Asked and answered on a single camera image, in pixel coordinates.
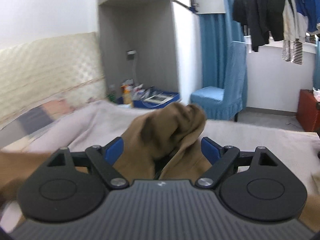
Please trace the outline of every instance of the gray ribbed panel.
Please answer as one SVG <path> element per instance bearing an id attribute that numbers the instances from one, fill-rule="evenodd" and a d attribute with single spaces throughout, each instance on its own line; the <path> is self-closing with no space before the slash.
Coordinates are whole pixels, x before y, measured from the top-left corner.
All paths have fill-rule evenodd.
<path id="1" fill-rule="evenodd" d="M 113 191 L 98 210 L 64 224 L 28 220 L 15 240 L 307 240 L 313 236 L 297 220 L 253 224 L 224 209 L 214 192 L 188 180 L 136 181 Z"/>

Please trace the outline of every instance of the bed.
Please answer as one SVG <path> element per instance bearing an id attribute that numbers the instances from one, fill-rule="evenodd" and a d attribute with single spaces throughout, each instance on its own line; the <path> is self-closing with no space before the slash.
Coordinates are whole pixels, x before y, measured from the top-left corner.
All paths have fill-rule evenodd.
<path id="1" fill-rule="evenodd" d="M 106 87 L 95 33 L 44 39 L 0 51 L 0 148 L 46 152 L 68 146 L 83 151 L 106 145 L 148 110 L 124 109 L 105 99 Z M 3 76 L 14 77 L 14 83 Z M 317 193 L 311 173 L 320 170 L 315 133 L 208 120 L 200 138 L 243 151 L 269 148 Z M 7 206 L 0 226 L 11 231 L 21 213 Z"/>

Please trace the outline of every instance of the gray floor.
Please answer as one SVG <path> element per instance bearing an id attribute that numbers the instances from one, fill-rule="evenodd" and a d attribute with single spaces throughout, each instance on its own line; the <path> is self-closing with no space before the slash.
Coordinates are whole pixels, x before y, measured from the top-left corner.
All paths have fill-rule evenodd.
<path id="1" fill-rule="evenodd" d="M 298 120 L 292 116 L 242 111 L 239 113 L 238 122 L 291 131 L 304 131 Z"/>

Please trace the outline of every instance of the baseboard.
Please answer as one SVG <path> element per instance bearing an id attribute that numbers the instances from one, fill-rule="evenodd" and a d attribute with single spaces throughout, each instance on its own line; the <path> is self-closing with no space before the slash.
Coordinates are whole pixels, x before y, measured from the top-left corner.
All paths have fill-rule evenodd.
<path id="1" fill-rule="evenodd" d="M 296 116 L 296 112 L 274 110 L 274 109 L 264 109 L 264 108 L 255 108 L 255 107 L 246 107 L 245 111 L 263 113 L 263 114 L 276 114 L 284 116 Z"/>

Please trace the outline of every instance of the white logo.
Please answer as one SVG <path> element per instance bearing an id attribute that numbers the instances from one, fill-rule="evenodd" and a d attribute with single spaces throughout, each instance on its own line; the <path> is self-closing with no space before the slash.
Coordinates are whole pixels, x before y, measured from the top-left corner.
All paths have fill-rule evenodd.
<path id="1" fill-rule="evenodd" d="M 161 182 L 158 183 L 158 185 L 159 185 L 160 187 L 162 187 L 162 186 L 166 185 L 166 183 L 163 182 L 163 181 L 161 181 Z"/>

